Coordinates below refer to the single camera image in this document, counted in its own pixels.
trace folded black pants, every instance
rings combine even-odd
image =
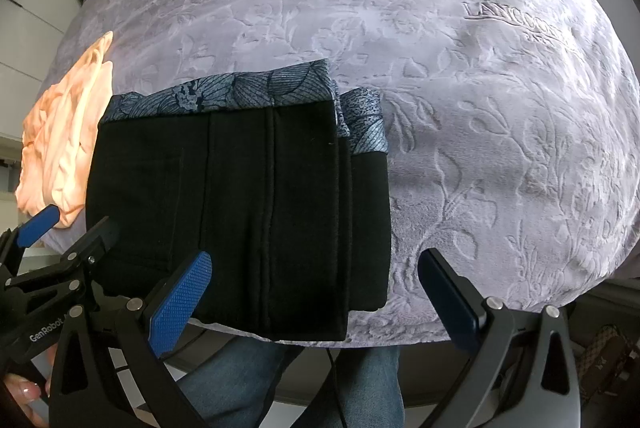
[[[95,275],[110,294],[144,296],[204,250],[205,323],[343,340],[349,310],[386,301],[386,154],[353,155],[333,101],[101,124],[87,227],[105,215],[122,230]]]

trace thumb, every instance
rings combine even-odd
[[[40,397],[40,389],[35,384],[15,374],[4,376],[4,384],[17,404],[25,405]]]

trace hand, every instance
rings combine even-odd
[[[57,345],[53,345],[47,349],[47,359],[50,364],[53,364],[53,360],[56,357],[56,348]],[[21,376],[16,376],[15,374],[7,374],[4,376],[4,384],[16,403],[20,405],[24,414],[36,428],[47,428],[49,426],[42,417],[29,407],[31,401],[40,397],[40,388],[35,383]],[[47,395],[49,395],[50,385],[51,380],[49,378],[46,385]]]

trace screw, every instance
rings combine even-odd
[[[552,318],[558,318],[558,316],[560,316],[558,307],[553,307],[552,305],[547,305],[545,307],[545,313],[547,313]]]
[[[127,309],[130,311],[139,311],[145,303],[140,298],[132,298],[127,302]]]
[[[489,296],[486,299],[486,304],[489,306],[489,309],[493,309],[494,311],[499,311],[504,307],[504,302],[495,296]]]
[[[81,314],[82,314],[81,305],[74,305],[73,307],[71,307],[71,309],[69,309],[69,316],[71,316],[72,318],[78,318],[78,316]]]

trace peach cloth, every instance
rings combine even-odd
[[[18,209],[33,216],[55,204],[57,228],[68,228],[84,207],[98,121],[112,95],[113,64],[102,62],[112,39],[109,31],[91,45],[22,122]]]

